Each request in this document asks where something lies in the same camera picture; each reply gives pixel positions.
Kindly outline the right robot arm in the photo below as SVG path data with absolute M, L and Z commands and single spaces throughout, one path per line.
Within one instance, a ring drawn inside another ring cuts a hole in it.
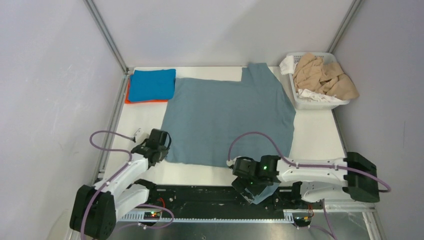
M 236 177 L 232 187 L 249 203 L 258 205 L 282 183 L 291 184 L 291 204 L 303 209 L 322 199 L 380 201 L 377 167 L 357 152 L 330 160 L 295 160 L 263 155 L 260 161 L 239 156 L 226 161 Z

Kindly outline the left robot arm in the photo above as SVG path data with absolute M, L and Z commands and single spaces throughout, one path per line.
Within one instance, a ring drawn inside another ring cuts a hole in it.
M 147 208 L 154 215 L 166 212 L 170 215 L 169 226 L 174 213 L 164 205 L 156 205 L 158 195 L 150 190 L 151 182 L 144 183 L 137 177 L 160 163 L 168 154 L 172 138 L 160 129 L 152 129 L 148 138 L 132 150 L 105 148 L 94 143 L 96 131 L 89 137 L 90 144 L 98 150 L 121 152 L 128 156 L 119 169 L 110 177 L 93 185 L 82 185 L 76 192 L 69 227 L 80 233 L 80 239 L 106 240 L 115 230 L 116 223 L 137 207 Z

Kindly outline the grey-blue t-shirt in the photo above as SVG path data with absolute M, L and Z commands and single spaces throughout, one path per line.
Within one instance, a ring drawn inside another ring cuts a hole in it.
M 177 78 L 161 126 L 171 136 L 166 160 L 225 167 L 228 156 L 288 157 L 295 115 L 265 63 L 244 67 L 240 81 Z

